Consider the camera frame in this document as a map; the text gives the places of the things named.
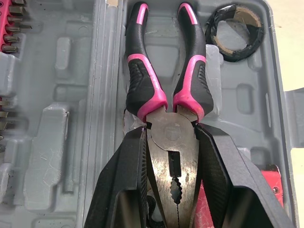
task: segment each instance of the tool case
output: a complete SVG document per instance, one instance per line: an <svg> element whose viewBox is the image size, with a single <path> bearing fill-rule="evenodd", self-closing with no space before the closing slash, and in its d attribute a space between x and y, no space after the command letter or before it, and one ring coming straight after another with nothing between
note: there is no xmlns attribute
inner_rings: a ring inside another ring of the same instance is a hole
<svg viewBox="0 0 304 228"><path fill-rule="evenodd" d="M19 52L0 52L0 97L9 103L1 107L9 113L0 120L7 122L0 132L0 228L83 227L100 171L124 134L140 124L125 111L125 31L135 2L28 0L27 26L16 34ZM181 1L146 3L146 49L172 95L185 55L176 23ZM204 27L217 8L235 2L190 3ZM290 150L304 147L304 89L283 91L269 5L239 3L260 16L264 40L236 63L207 46L216 108L202 122L228 133L258 167L279 168L284 209L299 226ZM226 27L222 36L230 33Z"/></svg>

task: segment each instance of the plier jaw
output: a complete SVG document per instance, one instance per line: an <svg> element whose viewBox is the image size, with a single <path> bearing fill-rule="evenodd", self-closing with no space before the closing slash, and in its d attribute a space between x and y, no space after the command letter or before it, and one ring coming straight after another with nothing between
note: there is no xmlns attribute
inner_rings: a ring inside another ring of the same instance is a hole
<svg viewBox="0 0 304 228"><path fill-rule="evenodd" d="M148 114L147 122L152 124L147 129L148 178L164 224L167 228L191 227L200 188L199 141L193 126L187 117L167 113L165 107Z"/></svg>

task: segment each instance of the plier handle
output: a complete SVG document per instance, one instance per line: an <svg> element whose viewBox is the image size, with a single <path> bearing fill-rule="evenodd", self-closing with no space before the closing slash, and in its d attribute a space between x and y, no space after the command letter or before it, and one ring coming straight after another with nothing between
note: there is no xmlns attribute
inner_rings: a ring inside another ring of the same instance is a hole
<svg viewBox="0 0 304 228"><path fill-rule="evenodd" d="M134 5L126 30L126 55L130 70L127 110L148 122L147 141L152 170L148 177L168 228L187 228L199 189L199 142L193 123L213 109L206 67L206 42L193 8L182 3L177 18L186 45L183 70L173 94L174 113L167 113L167 97L150 63L144 44L148 5Z"/></svg>
<svg viewBox="0 0 304 228"><path fill-rule="evenodd" d="M173 110L177 106L189 109L200 121L213 110L206 75L206 41L200 23L188 3L178 9L178 21L186 44L183 70L173 94ZM127 94L127 110L143 122L146 116L158 108L168 107L164 93L144 44L144 32L148 18L148 5L134 5L126 30L126 55L130 69L130 87Z"/></svg>

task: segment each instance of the metal screw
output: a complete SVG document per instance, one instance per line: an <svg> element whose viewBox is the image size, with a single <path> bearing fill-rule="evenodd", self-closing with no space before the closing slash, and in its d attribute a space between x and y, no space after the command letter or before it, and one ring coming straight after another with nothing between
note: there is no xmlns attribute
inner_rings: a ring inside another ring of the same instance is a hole
<svg viewBox="0 0 304 228"><path fill-rule="evenodd" d="M272 191L274 192L274 194L278 194L280 192L280 189L278 187L274 187Z"/></svg>

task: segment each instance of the ribbed grip texture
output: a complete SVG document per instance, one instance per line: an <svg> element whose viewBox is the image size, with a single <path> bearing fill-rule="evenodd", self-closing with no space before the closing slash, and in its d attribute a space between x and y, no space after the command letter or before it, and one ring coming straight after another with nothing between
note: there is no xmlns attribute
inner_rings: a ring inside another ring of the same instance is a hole
<svg viewBox="0 0 304 228"><path fill-rule="evenodd" d="M206 64L201 64L199 66L198 79L199 79L199 82L202 84L204 91L206 91L206 93L211 96L211 93L210 93L210 90L208 88L208 84L207 84L207 81L206 81L206 71L205 71L205 68L206 68Z"/></svg>
<svg viewBox="0 0 304 228"><path fill-rule="evenodd" d="M134 92L143 79L143 72L141 71L140 67L144 67L143 63L129 64L129 71L130 71L129 93Z"/></svg>

